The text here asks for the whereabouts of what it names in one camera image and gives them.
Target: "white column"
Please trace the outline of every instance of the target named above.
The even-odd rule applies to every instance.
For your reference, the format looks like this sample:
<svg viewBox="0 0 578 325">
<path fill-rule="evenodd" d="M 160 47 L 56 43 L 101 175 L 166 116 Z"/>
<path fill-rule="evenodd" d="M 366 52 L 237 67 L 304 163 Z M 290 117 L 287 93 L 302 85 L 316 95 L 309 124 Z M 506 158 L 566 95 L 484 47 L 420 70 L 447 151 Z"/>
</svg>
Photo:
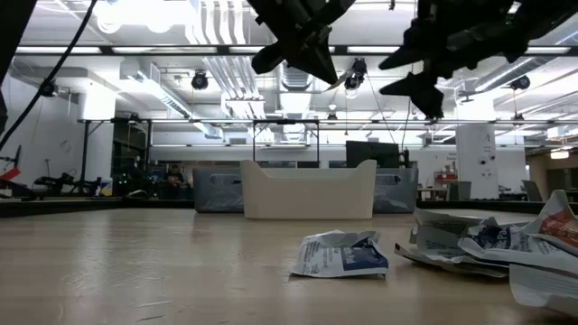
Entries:
<svg viewBox="0 0 578 325">
<path fill-rule="evenodd" d="M 489 98 L 476 98 L 456 107 L 461 120 L 492 120 L 496 114 Z M 496 199 L 498 166 L 494 125 L 458 125 L 456 129 L 458 178 L 471 181 L 471 199 Z"/>
<path fill-rule="evenodd" d="M 81 119 L 110 119 L 115 116 L 117 96 L 114 91 L 100 85 L 93 85 L 85 94 L 80 94 Z M 90 124 L 90 130 L 98 122 Z M 115 126 L 105 123 L 89 136 L 85 179 L 94 181 L 97 177 L 110 180 L 112 163 L 112 143 Z"/>
</svg>

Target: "red object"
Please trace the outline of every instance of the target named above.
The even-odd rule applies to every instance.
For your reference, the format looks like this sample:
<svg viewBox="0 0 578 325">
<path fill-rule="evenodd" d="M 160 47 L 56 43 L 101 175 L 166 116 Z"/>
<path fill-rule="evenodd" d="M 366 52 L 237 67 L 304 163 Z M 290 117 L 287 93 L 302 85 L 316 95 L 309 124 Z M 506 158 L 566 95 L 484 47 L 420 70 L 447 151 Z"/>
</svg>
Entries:
<svg viewBox="0 0 578 325">
<path fill-rule="evenodd" d="M 445 177 L 443 177 L 443 175 L 436 175 L 436 176 L 435 176 L 435 179 L 438 180 L 438 181 L 441 181 L 441 180 L 457 180 L 457 179 L 458 179 L 458 175 L 456 175 L 456 174 L 447 173 L 447 174 L 444 174 L 444 175 L 445 175 Z"/>
<path fill-rule="evenodd" d="M 540 234 L 554 236 L 570 246 L 578 247 L 578 221 L 568 208 L 545 218 Z"/>
<path fill-rule="evenodd" d="M 21 174 L 21 172 L 18 168 L 13 168 L 10 171 L 8 171 L 6 174 L 0 176 L 0 179 L 5 180 L 5 181 L 10 181 L 20 174 Z"/>
</svg>

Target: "desk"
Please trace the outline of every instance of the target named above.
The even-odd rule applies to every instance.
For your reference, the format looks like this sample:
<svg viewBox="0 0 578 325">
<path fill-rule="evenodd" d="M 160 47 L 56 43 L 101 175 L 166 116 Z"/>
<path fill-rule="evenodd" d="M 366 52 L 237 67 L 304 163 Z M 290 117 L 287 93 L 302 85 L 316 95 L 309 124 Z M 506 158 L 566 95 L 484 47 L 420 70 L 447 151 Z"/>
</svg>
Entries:
<svg viewBox="0 0 578 325">
<path fill-rule="evenodd" d="M 424 200 L 424 192 L 430 192 L 432 195 L 432 198 L 435 196 L 436 192 L 446 192 L 448 189 L 444 189 L 444 188 L 438 188 L 438 189 L 430 189 L 430 188 L 418 188 L 417 189 L 417 195 L 419 197 L 420 200 Z"/>
<path fill-rule="evenodd" d="M 450 274 L 394 255 L 413 224 L 411 215 L 252 221 L 190 209 L 3 218 L 0 314 L 6 325 L 571 323 L 518 305 L 507 280 Z M 380 231 L 387 279 L 289 276 L 301 239 L 333 229 Z"/>
<path fill-rule="evenodd" d="M 578 190 L 565 190 L 566 196 L 571 202 L 578 202 Z"/>
</svg>

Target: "trash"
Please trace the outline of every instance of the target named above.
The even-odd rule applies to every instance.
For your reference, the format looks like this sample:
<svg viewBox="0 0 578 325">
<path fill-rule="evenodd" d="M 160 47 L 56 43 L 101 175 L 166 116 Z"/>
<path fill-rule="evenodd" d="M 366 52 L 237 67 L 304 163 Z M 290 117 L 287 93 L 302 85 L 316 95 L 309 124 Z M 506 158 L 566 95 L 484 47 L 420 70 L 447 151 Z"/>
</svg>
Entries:
<svg viewBox="0 0 578 325">
<path fill-rule="evenodd" d="M 401 247 L 399 244 L 396 244 L 396 255 L 400 255 L 412 261 L 425 263 L 428 265 L 435 265 L 441 267 L 443 270 L 454 272 L 457 274 L 484 274 L 491 277 L 496 278 L 504 278 L 508 276 L 508 268 L 503 266 L 477 266 L 474 264 L 470 264 L 470 261 L 475 260 L 464 260 L 463 263 L 448 263 L 448 262 L 440 262 L 429 258 L 426 255 L 420 253 L 419 249 L 417 248 L 408 248 L 405 249 Z"/>
<path fill-rule="evenodd" d="M 480 225 L 468 229 L 460 248 L 479 259 L 542 266 L 575 273 L 578 258 L 517 226 Z"/>
<path fill-rule="evenodd" d="M 333 230 L 305 237 L 292 273 L 322 278 L 367 274 L 385 276 L 388 263 L 377 244 L 379 236 L 375 231 L 357 234 Z"/>
<path fill-rule="evenodd" d="M 578 275 L 556 274 L 533 267 L 512 265 L 509 285 L 520 304 L 546 307 L 578 317 Z"/>
<path fill-rule="evenodd" d="M 458 274 L 485 274 L 492 277 L 508 276 L 508 264 L 481 261 L 458 245 L 469 227 L 479 224 L 497 225 L 494 218 L 465 218 L 417 209 L 409 242 L 415 247 L 403 248 L 396 244 L 396 254 L 410 260 L 440 266 Z"/>
<path fill-rule="evenodd" d="M 563 190 L 553 191 L 538 218 L 522 231 L 578 256 L 578 218 L 572 213 Z"/>
</svg>

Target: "computer monitor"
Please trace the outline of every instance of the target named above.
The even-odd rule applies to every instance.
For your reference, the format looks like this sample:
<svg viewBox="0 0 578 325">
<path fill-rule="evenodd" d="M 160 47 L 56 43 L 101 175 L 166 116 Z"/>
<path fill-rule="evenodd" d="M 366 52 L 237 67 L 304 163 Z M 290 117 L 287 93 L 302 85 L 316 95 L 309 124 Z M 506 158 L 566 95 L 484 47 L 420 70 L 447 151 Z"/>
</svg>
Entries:
<svg viewBox="0 0 578 325">
<path fill-rule="evenodd" d="M 345 143 L 347 168 L 356 168 L 368 159 L 378 162 L 378 168 L 399 168 L 399 145 L 362 141 Z"/>
</svg>

